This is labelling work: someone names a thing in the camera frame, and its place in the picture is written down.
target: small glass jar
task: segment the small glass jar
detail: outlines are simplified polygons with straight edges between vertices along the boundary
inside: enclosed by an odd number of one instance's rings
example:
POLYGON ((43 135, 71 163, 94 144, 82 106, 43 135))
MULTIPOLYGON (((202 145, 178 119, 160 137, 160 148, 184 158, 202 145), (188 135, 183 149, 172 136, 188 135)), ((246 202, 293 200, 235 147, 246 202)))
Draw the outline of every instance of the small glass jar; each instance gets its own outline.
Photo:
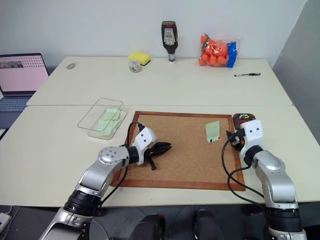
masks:
POLYGON ((141 64, 138 60, 130 60, 129 61, 129 69, 133 73, 138 73, 141 71, 141 64))

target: laptop screen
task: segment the laptop screen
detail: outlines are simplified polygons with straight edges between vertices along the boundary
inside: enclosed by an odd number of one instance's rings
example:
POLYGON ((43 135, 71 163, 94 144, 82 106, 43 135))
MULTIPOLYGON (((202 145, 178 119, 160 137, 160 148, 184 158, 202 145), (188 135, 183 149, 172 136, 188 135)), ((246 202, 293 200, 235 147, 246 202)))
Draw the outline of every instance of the laptop screen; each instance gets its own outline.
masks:
POLYGON ((41 54, 0 55, 0 88, 3 95, 32 94, 48 79, 41 54))

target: black pen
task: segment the black pen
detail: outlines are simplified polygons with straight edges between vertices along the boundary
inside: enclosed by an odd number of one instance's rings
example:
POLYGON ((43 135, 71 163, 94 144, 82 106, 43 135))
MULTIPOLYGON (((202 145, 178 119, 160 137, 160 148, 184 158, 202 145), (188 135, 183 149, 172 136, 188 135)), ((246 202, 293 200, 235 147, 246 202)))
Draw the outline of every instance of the black pen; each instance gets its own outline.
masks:
POLYGON ((259 73, 246 73, 246 74, 235 74, 234 76, 235 77, 240 77, 240 76, 259 76, 261 74, 261 72, 259 72, 259 73))

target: laptop keyboard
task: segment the laptop keyboard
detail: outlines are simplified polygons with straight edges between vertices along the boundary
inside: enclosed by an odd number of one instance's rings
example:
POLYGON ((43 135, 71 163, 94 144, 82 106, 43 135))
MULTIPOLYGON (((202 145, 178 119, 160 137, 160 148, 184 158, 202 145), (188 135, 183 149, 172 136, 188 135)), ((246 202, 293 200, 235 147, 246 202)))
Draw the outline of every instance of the laptop keyboard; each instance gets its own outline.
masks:
POLYGON ((4 97, 0 101, 0 111, 23 111, 26 108, 26 104, 30 98, 23 97, 4 97))

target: gray wall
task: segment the gray wall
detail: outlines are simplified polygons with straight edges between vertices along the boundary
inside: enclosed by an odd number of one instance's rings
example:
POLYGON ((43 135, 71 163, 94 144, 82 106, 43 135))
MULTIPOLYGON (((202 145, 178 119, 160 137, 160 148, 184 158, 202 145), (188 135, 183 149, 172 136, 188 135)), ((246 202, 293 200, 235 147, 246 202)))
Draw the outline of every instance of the gray wall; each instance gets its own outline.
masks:
POLYGON ((320 143, 320 0, 305 4, 273 71, 320 143))

